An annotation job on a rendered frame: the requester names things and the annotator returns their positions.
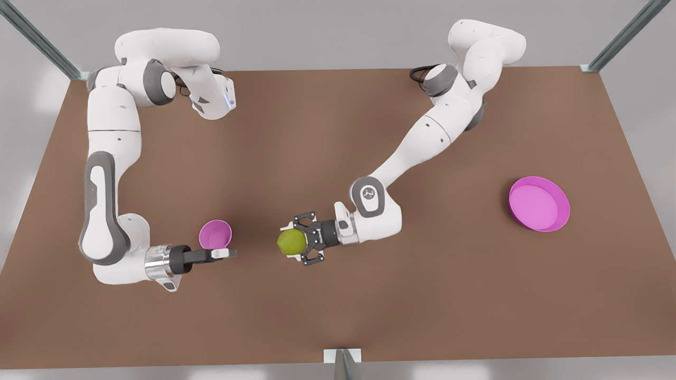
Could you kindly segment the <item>pink plate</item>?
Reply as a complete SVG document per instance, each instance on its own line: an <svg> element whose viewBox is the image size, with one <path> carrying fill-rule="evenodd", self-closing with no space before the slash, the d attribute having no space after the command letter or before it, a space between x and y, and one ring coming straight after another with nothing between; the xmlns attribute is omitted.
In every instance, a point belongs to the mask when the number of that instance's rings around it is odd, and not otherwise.
<svg viewBox="0 0 676 380"><path fill-rule="evenodd" d="M541 176L526 176L509 190L509 209L522 226L538 232L561 229L570 218L570 202L556 183Z"/></svg>

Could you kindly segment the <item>silver frame post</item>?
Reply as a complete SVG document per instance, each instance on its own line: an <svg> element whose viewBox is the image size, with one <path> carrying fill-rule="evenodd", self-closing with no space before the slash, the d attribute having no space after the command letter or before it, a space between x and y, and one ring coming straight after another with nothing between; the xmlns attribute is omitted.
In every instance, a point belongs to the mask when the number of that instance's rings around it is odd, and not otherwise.
<svg viewBox="0 0 676 380"><path fill-rule="evenodd" d="M69 80L87 79L89 72L78 70L9 0L0 0L0 15Z"/></svg>
<svg viewBox="0 0 676 380"><path fill-rule="evenodd" d="M647 0L644 7L637 12L590 63L579 66L581 72L601 72L671 1Z"/></svg>
<svg viewBox="0 0 676 380"><path fill-rule="evenodd" d="M333 380L364 380L358 363L362 362L361 348L324 349L324 363L333 364Z"/></svg>

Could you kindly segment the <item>green apple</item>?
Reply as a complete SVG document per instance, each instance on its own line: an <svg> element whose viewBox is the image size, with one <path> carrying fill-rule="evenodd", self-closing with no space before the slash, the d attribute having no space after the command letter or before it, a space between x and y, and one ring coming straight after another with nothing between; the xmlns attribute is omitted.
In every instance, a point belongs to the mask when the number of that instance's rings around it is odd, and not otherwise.
<svg viewBox="0 0 676 380"><path fill-rule="evenodd" d="M306 250L306 235L296 228L283 230L278 236L277 245L282 253L288 257L295 257Z"/></svg>

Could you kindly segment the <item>small pink bowl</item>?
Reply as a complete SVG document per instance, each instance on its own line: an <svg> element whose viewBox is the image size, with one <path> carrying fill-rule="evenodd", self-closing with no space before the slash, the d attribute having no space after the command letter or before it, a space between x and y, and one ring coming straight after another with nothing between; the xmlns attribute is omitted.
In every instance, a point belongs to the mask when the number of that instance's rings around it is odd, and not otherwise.
<svg viewBox="0 0 676 380"><path fill-rule="evenodd" d="M232 229L223 220L212 220L202 226L199 243L203 249L225 249L232 240Z"/></svg>

